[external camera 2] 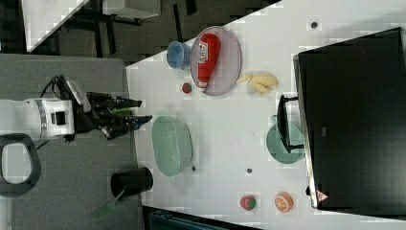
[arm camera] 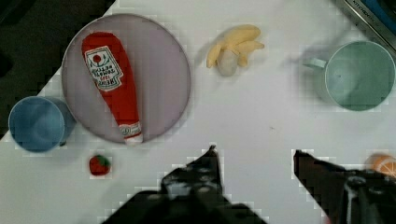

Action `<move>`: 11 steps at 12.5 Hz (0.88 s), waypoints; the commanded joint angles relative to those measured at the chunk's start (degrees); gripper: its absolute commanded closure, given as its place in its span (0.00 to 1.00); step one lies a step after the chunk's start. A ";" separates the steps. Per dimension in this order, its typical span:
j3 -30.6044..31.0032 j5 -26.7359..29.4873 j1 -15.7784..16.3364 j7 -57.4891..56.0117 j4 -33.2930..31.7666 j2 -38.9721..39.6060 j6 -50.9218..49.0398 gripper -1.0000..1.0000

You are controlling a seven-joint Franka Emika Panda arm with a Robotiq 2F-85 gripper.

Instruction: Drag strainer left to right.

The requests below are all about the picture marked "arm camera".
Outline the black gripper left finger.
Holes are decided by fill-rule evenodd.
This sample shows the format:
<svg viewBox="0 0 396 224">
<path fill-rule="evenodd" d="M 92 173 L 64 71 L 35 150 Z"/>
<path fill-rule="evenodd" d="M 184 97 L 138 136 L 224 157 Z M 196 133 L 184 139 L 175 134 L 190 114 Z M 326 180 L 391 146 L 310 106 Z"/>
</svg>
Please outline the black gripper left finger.
<svg viewBox="0 0 396 224">
<path fill-rule="evenodd" d="M 161 181 L 160 193 L 172 204 L 215 207 L 225 203 L 216 146 L 184 167 L 176 168 Z"/>
</svg>

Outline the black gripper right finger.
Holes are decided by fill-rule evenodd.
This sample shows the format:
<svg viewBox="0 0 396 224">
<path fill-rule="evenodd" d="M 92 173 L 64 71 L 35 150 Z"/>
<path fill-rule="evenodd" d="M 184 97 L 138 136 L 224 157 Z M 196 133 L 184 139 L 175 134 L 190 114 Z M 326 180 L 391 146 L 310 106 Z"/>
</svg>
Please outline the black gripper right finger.
<svg viewBox="0 0 396 224">
<path fill-rule="evenodd" d="M 395 178 L 348 170 L 298 150 L 293 172 L 331 224 L 396 224 Z"/>
</svg>

